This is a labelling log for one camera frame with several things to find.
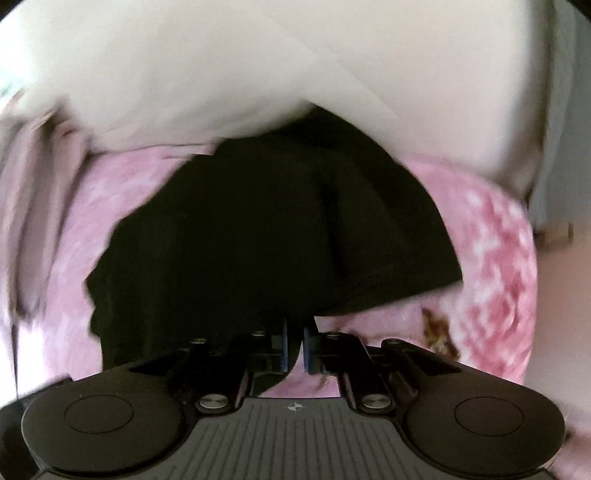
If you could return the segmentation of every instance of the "wall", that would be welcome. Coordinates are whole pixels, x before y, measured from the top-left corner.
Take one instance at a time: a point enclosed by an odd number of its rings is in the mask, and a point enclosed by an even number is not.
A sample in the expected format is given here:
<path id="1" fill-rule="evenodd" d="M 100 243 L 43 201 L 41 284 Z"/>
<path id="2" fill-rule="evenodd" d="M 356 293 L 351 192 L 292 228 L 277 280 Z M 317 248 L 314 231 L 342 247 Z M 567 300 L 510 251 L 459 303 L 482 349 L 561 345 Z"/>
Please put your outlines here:
<path id="1" fill-rule="evenodd" d="M 591 239 L 540 254 L 526 385 L 591 415 Z"/>

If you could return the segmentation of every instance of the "black device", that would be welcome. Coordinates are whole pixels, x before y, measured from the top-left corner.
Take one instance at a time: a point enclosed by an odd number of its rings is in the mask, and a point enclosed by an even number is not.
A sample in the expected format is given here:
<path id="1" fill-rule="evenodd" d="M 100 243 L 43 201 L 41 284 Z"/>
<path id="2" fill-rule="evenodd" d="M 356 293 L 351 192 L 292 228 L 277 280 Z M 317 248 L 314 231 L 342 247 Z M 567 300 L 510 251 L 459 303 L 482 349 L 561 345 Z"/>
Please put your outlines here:
<path id="1" fill-rule="evenodd" d="M 253 396 L 298 350 L 287 328 L 196 339 L 38 395 L 22 417 L 35 478 L 551 478 L 565 426 L 543 395 L 397 339 L 302 336 L 340 398 Z"/>

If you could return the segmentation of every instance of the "round pad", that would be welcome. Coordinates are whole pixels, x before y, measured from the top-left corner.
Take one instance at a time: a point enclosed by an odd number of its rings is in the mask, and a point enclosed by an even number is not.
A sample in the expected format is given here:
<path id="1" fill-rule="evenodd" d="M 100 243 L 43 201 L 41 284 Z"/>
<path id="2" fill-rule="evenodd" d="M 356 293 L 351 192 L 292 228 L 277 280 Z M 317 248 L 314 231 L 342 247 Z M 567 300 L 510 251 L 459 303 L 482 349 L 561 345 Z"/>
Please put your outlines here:
<path id="1" fill-rule="evenodd" d="M 456 407 L 456 420 L 476 435 L 502 437 L 521 427 L 523 414 L 510 401 L 477 397 L 463 401 Z"/>
<path id="2" fill-rule="evenodd" d="M 78 476 L 117 475 L 156 461 L 184 433 L 184 413 L 147 375 L 135 377 L 106 388 L 83 380 L 42 395 L 22 419 L 29 450 L 49 468 Z"/>
<path id="3" fill-rule="evenodd" d="M 134 408 L 123 398 L 95 395 L 75 401 L 64 418 L 81 433 L 108 433 L 127 425 L 134 416 Z"/>
<path id="4" fill-rule="evenodd" d="M 564 419 L 547 398 L 463 374 L 434 378 L 409 406 L 403 429 L 411 446 L 458 476 L 525 475 L 551 460 L 564 441 Z"/>

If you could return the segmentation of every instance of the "black fabric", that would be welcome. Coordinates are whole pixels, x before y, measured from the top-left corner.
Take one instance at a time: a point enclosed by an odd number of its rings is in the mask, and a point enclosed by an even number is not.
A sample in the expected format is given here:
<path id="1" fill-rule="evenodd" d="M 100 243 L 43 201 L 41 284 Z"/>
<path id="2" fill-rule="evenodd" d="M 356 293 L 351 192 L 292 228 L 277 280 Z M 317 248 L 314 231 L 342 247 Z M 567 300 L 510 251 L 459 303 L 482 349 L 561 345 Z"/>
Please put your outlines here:
<path id="1" fill-rule="evenodd" d="M 316 108 L 182 166 L 87 279 L 110 368 L 192 338 L 276 331 L 461 279 L 423 186 Z"/>

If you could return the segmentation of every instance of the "brown stain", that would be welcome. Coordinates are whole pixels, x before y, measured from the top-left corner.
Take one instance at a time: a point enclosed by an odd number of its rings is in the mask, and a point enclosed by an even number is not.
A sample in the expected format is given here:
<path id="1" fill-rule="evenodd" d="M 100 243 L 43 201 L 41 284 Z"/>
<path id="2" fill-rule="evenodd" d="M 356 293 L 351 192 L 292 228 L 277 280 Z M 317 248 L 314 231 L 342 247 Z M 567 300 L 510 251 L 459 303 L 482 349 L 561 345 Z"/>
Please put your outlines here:
<path id="1" fill-rule="evenodd" d="M 438 355 L 454 361 L 460 359 L 460 351 L 449 333 L 449 319 L 437 316 L 429 309 L 421 309 L 425 345 Z"/>

